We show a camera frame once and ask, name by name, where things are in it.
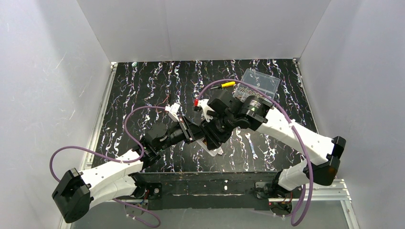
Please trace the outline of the white remote control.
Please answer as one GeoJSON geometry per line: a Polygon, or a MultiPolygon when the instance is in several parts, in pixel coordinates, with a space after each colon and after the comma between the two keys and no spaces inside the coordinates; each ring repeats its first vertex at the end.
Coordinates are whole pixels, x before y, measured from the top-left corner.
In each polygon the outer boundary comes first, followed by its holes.
{"type": "Polygon", "coordinates": [[[209,150],[206,142],[204,142],[203,139],[198,139],[196,142],[211,156],[216,156],[216,155],[221,156],[224,153],[221,147],[219,147],[217,149],[209,150]]]}

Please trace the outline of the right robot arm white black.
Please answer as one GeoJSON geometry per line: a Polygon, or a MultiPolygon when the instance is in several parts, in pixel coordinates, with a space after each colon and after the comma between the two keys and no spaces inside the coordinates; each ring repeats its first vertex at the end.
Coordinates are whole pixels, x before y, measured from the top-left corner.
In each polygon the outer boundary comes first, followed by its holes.
{"type": "Polygon", "coordinates": [[[208,150],[218,149],[239,127],[271,136],[304,155],[302,162],[276,174],[270,187],[272,191],[288,192],[305,184],[329,186],[333,183],[346,145],[344,138],[330,138],[311,131],[254,95],[241,101],[220,93],[212,99],[195,100],[194,107],[202,109],[204,115],[201,128],[203,145],[208,150]]]}

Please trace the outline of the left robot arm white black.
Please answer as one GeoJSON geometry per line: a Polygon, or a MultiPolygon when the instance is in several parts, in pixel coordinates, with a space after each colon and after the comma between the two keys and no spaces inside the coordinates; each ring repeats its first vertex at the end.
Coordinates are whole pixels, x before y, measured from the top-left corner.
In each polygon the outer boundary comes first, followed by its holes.
{"type": "Polygon", "coordinates": [[[122,196],[133,196],[142,188],[133,178],[160,159],[159,152],[180,142],[198,142],[203,145],[206,122],[195,124],[181,117],[171,127],[164,123],[154,124],[139,144],[122,156],[100,166],[79,171],[69,169],[52,193],[52,199],[66,223],[82,218],[92,207],[122,196]]]}

